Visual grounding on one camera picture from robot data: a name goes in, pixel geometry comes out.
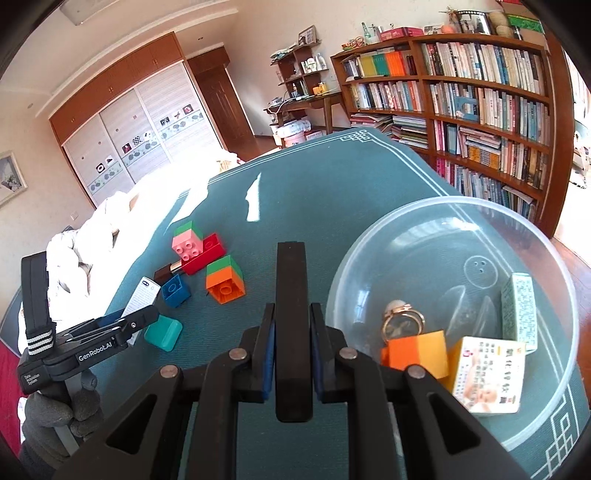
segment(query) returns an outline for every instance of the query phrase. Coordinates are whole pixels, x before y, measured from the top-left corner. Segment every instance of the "metal screw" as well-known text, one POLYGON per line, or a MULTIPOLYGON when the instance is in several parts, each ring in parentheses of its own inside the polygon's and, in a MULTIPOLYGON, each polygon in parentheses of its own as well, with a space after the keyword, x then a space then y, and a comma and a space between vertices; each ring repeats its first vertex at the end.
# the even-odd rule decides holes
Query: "metal screw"
POLYGON ((176 365, 164 365, 160 369, 160 375, 163 378, 174 378, 178 375, 178 367, 176 365))
POLYGON ((408 374, 411 377, 420 380, 421 378, 425 378, 425 369, 421 367, 421 365, 411 365, 408 367, 408 374))
POLYGON ((233 348, 230 350, 230 358, 232 360, 244 360, 247 356, 246 350, 244 348, 233 348))
POLYGON ((339 355, 345 360, 355 360, 357 358, 357 350, 350 346, 344 346, 340 351, 339 355))

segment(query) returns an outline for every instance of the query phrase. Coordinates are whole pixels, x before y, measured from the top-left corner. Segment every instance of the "red fabric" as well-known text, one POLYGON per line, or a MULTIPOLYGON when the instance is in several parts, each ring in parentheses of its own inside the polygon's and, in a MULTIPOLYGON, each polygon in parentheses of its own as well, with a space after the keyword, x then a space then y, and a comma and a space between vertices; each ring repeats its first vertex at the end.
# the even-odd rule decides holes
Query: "red fabric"
POLYGON ((17 380, 18 357, 0 342, 0 432, 15 455, 21 449, 21 429, 17 414, 22 397, 17 380))

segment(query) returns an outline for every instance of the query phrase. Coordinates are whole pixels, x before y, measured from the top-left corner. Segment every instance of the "beige wall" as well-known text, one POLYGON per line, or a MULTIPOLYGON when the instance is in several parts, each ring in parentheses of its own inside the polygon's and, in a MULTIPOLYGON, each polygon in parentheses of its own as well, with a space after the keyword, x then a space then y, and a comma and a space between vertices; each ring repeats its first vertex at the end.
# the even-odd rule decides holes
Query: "beige wall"
POLYGON ((21 282, 21 258, 93 212, 47 119, 0 116, 0 153, 12 150, 28 189, 0 206, 0 319, 21 282), (72 221, 70 214, 79 216, 72 221))
MULTIPOLYGON (((242 0, 234 35, 225 44, 230 57, 228 72, 238 91, 255 135, 269 135, 269 116, 263 112, 267 103, 285 93, 277 86, 269 56, 297 39, 297 34, 314 24, 322 44, 322 53, 331 70, 323 74, 329 88, 337 86, 330 56, 341 50, 341 44, 362 34, 361 22, 384 28, 424 27, 444 23, 447 0, 345 0, 317 2, 300 0, 286 4, 275 0, 242 0)), ((499 10, 493 0, 455 0, 456 9, 499 10)), ((322 112, 309 112, 314 124, 321 125, 322 112)), ((348 126, 340 106, 333 107, 335 125, 348 126)))

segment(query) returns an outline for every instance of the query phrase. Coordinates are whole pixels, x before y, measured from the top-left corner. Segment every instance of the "plastic bowl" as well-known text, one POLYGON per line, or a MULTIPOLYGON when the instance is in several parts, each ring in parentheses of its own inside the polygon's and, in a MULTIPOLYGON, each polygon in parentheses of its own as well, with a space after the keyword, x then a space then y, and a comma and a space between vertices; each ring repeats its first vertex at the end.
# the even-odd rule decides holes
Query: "plastic bowl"
POLYGON ((448 348, 463 336, 501 338, 501 288, 513 272, 534 280, 538 349, 526 358, 519 412, 479 417, 511 450, 553 412, 579 343, 570 274, 544 234, 522 216, 496 203, 453 196, 387 214, 341 262, 326 322, 376 361, 384 345, 382 314, 396 299, 422 312, 426 332, 443 329, 448 348))

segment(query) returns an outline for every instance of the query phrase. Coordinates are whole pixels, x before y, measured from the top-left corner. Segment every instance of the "row of books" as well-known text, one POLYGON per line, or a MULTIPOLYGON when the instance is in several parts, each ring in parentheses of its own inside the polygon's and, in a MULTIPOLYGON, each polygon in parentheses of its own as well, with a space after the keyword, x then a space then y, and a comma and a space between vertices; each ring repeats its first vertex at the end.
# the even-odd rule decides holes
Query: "row of books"
POLYGON ((535 220, 535 201, 525 193, 443 158, 437 159, 436 171, 462 195, 504 205, 530 222, 535 220))
POLYGON ((459 42, 421 48, 429 75, 486 80, 545 95, 542 59, 527 50, 459 42))
POLYGON ((481 125, 502 128, 544 145, 550 144, 548 107, 517 95, 458 83, 430 85, 433 108, 481 125))
POLYGON ((445 151, 501 171, 532 187, 545 185, 548 155, 535 148, 456 124, 435 121, 437 151, 445 151))
POLYGON ((396 47, 383 48, 363 53, 354 59, 346 59, 343 61, 343 66, 347 77, 365 78, 385 75, 396 77, 417 74, 410 50, 397 51, 396 47))
POLYGON ((352 127, 377 128, 381 132, 389 132, 392 125, 392 115, 380 113, 354 113, 349 117, 352 127))
POLYGON ((355 83, 350 88, 357 108, 423 110, 418 82, 355 83))
POLYGON ((427 141, 427 121, 414 116, 393 115, 389 136, 405 145, 429 148, 427 141))

